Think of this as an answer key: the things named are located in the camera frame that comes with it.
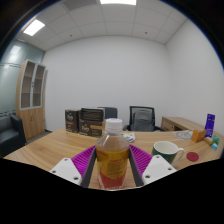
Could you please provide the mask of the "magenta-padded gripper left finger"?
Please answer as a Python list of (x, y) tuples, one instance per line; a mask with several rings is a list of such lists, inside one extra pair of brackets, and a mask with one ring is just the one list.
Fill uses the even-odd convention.
[(78, 186), (89, 186), (96, 160), (96, 147), (92, 146), (73, 158), (63, 158), (50, 172)]

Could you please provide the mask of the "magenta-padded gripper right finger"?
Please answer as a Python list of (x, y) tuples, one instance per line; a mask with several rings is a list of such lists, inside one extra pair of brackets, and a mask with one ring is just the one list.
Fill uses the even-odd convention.
[(162, 156), (152, 156), (134, 145), (130, 146), (129, 161), (137, 187), (150, 184), (176, 172), (176, 169)]

